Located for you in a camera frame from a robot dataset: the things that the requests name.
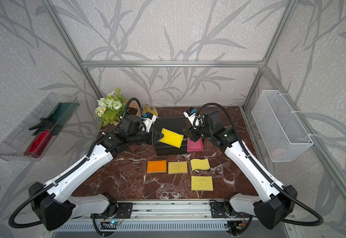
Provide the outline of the black drawer cabinet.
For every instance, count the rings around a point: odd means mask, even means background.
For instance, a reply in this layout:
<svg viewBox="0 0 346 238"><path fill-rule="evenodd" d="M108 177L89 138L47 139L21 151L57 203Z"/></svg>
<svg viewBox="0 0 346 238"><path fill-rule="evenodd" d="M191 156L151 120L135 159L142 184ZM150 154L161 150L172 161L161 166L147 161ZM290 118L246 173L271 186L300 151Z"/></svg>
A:
<svg viewBox="0 0 346 238"><path fill-rule="evenodd" d="M158 118L154 123L154 129L159 132L162 132L162 129L167 129L184 136L180 148L157 142L155 144L155 151L157 156L187 153L187 136L183 133L183 129L186 129L185 117Z"/></svg>

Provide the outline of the pink bottom drawer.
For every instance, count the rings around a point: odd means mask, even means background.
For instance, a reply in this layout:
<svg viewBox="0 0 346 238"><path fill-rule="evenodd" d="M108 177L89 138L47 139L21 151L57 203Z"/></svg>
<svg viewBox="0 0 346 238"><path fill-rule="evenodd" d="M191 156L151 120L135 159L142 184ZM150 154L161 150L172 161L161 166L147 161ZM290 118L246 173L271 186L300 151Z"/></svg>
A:
<svg viewBox="0 0 346 238"><path fill-rule="evenodd" d="M202 139L197 140L196 142L191 139L187 139L187 152L201 152L204 150Z"/></svg>

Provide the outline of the bright yellow thick sponge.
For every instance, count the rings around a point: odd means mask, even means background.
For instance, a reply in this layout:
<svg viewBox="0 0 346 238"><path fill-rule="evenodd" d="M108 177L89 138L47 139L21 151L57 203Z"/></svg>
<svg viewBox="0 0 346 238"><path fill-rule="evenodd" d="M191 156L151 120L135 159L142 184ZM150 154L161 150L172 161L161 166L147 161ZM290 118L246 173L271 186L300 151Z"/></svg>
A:
<svg viewBox="0 0 346 238"><path fill-rule="evenodd" d="M161 133L163 138L159 142L173 146L175 148L181 148L184 136L168 129L162 129Z"/></svg>

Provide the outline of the orange sponge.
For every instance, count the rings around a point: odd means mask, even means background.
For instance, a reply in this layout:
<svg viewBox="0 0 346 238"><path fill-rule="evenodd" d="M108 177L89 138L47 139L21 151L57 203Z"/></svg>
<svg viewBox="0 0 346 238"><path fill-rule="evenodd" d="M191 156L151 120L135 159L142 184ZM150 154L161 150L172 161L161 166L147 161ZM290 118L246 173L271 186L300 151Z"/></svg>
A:
<svg viewBox="0 0 346 238"><path fill-rule="evenodd" d="M167 161L148 161L147 173L165 173L167 171Z"/></svg>

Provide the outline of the yellow wavy scrub sponge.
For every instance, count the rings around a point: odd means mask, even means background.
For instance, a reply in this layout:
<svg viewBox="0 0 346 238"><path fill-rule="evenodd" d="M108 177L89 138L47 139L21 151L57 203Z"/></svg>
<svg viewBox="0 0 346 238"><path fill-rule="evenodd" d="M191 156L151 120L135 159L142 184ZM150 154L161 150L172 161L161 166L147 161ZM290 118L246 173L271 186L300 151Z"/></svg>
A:
<svg viewBox="0 0 346 238"><path fill-rule="evenodd" d="M208 159L192 159L190 161L190 165L192 171L206 171L210 169L210 163Z"/></svg>

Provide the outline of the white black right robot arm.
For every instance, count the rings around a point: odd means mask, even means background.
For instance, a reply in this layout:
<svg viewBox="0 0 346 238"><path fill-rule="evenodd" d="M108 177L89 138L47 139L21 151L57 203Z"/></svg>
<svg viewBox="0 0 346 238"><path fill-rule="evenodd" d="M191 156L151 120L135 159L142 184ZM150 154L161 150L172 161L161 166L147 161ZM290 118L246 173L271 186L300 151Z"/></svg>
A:
<svg viewBox="0 0 346 238"><path fill-rule="evenodd" d="M207 139L222 150L239 167L257 192L256 196L234 193L225 198L230 215L252 215L264 227L272 230L293 211L294 202L274 187L274 183L280 187L284 185L262 167L233 128L225 128L217 110L204 113L201 120L196 118L194 108L186 110L184 116L191 124L183 130L184 134L192 141Z"/></svg>

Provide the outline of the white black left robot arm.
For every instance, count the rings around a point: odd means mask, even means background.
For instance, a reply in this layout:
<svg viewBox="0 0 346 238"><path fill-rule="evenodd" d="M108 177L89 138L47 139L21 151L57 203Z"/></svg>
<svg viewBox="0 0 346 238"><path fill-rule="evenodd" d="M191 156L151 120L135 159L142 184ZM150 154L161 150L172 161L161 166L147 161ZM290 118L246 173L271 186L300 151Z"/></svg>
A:
<svg viewBox="0 0 346 238"><path fill-rule="evenodd" d="M108 211L115 202L110 195L78 198L72 196L73 192L129 146L154 145L162 139L163 134L151 128L156 119L151 113L124 117L116 129L98 139L91 153L45 184L38 182L30 187L31 195L41 193L31 202L31 207L48 231L61 227L70 219Z"/></svg>

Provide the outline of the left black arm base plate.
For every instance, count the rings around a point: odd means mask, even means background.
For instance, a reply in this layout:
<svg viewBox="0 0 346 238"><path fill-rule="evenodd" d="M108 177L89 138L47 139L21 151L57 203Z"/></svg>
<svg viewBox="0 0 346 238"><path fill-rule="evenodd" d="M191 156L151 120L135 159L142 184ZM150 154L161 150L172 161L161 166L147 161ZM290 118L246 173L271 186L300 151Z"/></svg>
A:
<svg viewBox="0 0 346 238"><path fill-rule="evenodd" d="M111 202L109 207L101 214L93 214L95 219L130 219L133 203L131 202Z"/></svg>

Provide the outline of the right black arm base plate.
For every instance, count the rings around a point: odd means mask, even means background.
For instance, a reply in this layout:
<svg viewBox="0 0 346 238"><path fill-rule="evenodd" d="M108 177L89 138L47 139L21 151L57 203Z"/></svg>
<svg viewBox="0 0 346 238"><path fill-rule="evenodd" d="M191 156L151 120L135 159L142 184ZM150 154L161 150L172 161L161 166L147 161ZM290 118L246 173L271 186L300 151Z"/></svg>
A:
<svg viewBox="0 0 346 238"><path fill-rule="evenodd" d="M215 200L209 201L210 211L212 218L250 218L251 216L246 213L236 212L227 203L218 202Z"/></svg>

